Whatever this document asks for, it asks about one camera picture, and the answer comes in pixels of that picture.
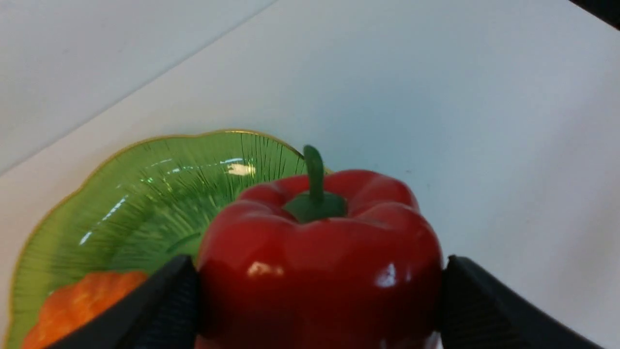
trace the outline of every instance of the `orange pumpkin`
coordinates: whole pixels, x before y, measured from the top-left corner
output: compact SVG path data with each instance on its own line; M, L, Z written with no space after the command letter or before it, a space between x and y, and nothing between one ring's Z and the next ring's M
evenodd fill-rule
M90 273L52 293L22 349L46 348L112 307L147 279L142 271Z

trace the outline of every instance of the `red bell pepper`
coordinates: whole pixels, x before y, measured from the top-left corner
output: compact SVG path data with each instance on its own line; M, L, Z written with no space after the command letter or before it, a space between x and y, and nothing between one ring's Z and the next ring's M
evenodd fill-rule
M199 273L220 349L436 345L443 257L406 184L372 171L256 185L209 226Z

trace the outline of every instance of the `wavy plate rim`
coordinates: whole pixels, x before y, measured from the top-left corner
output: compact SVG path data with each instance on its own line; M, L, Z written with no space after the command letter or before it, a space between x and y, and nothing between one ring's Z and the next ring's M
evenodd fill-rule
M30 244L30 241L34 238L34 236L40 230L40 228L43 225L43 223L45 223L50 218L52 213L54 213L61 206L65 205L68 201L70 201L71 199L76 197L78 194L80 194L80 192L88 185L88 183L91 181L91 179L102 168L106 167L114 159L116 159L120 155L130 151L133 148L139 147L139 146L144 145L146 143L157 142L157 141L160 141L160 140L180 139L180 138L202 138L202 137L208 137L208 136L217 135L217 134L249 134L249 135L256 135L256 136L259 136L259 137L265 137L265 138L268 138L270 140L273 140L276 143L279 143L280 145L282 145L283 147L287 148L288 150L291 150L295 155L297 155L297 156L299 156L300 158L303 159L303 155L299 152L299 150L295 149L295 147L293 147L289 143L283 141L282 139L279 139L278 137L272 136L270 134L266 134L265 132L254 131L254 130L247 130L247 129L219 129L219 130L215 130L215 131L203 132L201 134L160 135L160 136L154 136L154 137L149 137L149 138L146 138L146 139L143 139L143 140L139 140L137 142L133 142L133 143L131 143L131 144L129 144L129 145L127 145L127 146L125 146L125 147L115 151L113 154L108 156L104 161L99 163L99 165L97 165L97 167L95 167L86 176L84 181L82 181L82 183L79 185L79 187L77 187L77 189L75 189L74 191L69 193L67 196L62 198L54 206L52 206L51 209L49 209L47 212L45 212L45 214L42 216L42 218L39 219L39 221L37 222L35 227L28 234L28 237L26 238L24 244L22 245L22 247L21 247L21 249L19 251L19 254L17 256L17 263L15 263L15 265L13 266L13 270L12 270L12 273L11 273L11 280L9 281L9 297L8 297L9 306L7 307L7 313L8 313L7 314L7 320L8 321L7 321L7 327L6 327L5 332L4 332L4 338L3 338L3 341L2 341L2 347L3 348L7 348L8 343L9 343L9 336L11 334L11 329L13 328L13 323L14 323L14 319L13 319L13 299L14 299L14 288L15 288L14 286L15 286L15 281L16 281L16 277L17 277L17 271L19 270L19 266L22 263L22 257L24 256L24 252L25 252L26 248L28 247L28 245Z

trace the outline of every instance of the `green stem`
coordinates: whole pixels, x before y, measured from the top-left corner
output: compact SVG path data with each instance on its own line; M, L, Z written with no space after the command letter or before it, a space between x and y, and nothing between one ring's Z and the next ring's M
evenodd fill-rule
M306 145L304 147L304 159L306 160L306 168L308 169L310 201L319 206L325 199L325 194L323 192L323 179L325 176L323 159L319 151L312 145Z
M331 217L347 215L347 201L334 193L325 191L325 168L321 154L311 145L304 147L304 160L308 170L309 191L301 193L284 205L299 223L308 223Z

